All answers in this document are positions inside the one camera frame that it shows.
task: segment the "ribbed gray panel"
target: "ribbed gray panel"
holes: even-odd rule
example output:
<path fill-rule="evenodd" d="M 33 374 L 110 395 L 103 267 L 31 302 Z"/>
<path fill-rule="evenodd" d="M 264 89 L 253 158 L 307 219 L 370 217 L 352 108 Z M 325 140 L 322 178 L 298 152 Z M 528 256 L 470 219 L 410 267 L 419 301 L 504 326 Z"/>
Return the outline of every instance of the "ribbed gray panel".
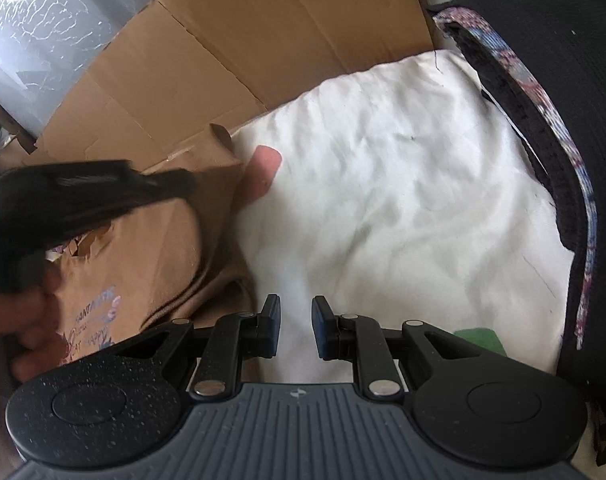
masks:
<path fill-rule="evenodd" d="M 245 384 L 202 404 L 163 449 L 104 471 L 25 465 L 12 480 L 580 480 L 560 463 L 537 472 L 475 470 L 422 441 L 397 406 L 361 399 L 351 384 Z"/>

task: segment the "black fabric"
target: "black fabric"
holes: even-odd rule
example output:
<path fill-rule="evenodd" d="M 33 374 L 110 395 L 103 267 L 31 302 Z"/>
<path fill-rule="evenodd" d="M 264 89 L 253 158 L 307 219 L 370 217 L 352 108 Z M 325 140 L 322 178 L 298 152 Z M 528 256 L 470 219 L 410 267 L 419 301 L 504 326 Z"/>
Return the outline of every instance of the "black fabric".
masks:
<path fill-rule="evenodd" d="M 550 96 L 585 162 L 598 213 L 596 267 L 584 342 L 574 327 L 584 269 L 586 210 L 571 162 L 542 115 L 486 48 L 463 27 L 454 37 L 483 85 L 527 137 L 557 206 L 562 243 L 575 252 L 559 375 L 606 399 L 606 0 L 454 0 L 490 23 Z"/>

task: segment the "brown paper bag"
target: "brown paper bag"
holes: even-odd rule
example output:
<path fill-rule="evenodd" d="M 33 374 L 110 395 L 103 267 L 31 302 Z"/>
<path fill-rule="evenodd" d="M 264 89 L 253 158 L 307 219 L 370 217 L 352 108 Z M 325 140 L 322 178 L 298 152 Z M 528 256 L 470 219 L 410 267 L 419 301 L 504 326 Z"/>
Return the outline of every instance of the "brown paper bag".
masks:
<path fill-rule="evenodd" d="M 231 235 L 230 208 L 243 166 L 227 131 L 214 126 L 155 170 L 186 168 L 198 179 L 190 203 L 140 208 L 84 236 L 60 258 L 60 331 L 66 362 L 158 322 L 190 318 L 211 326 L 253 310 L 252 280 Z"/>

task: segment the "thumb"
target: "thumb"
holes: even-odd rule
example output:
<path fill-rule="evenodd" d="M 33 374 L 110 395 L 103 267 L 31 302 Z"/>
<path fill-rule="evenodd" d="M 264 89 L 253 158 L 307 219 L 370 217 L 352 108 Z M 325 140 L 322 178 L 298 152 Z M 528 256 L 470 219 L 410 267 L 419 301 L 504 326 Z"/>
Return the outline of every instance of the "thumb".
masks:
<path fill-rule="evenodd" d="M 46 297 L 38 286 L 20 294 L 0 294 L 0 336 L 20 332 L 44 314 Z"/>

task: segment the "silver screw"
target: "silver screw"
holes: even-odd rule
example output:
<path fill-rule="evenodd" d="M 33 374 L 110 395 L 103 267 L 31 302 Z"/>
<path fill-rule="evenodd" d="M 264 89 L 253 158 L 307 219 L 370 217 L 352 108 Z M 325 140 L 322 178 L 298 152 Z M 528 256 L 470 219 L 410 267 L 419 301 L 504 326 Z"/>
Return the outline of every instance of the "silver screw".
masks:
<path fill-rule="evenodd" d="M 194 384 L 194 392 L 203 397 L 214 397 L 225 391 L 225 383 L 219 380 L 201 381 Z"/>
<path fill-rule="evenodd" d="M 379 379 L 369 383 L 369 391 L 377 397 L 390 397 L 401 391 L 401 385 L 388 379 Z"/>

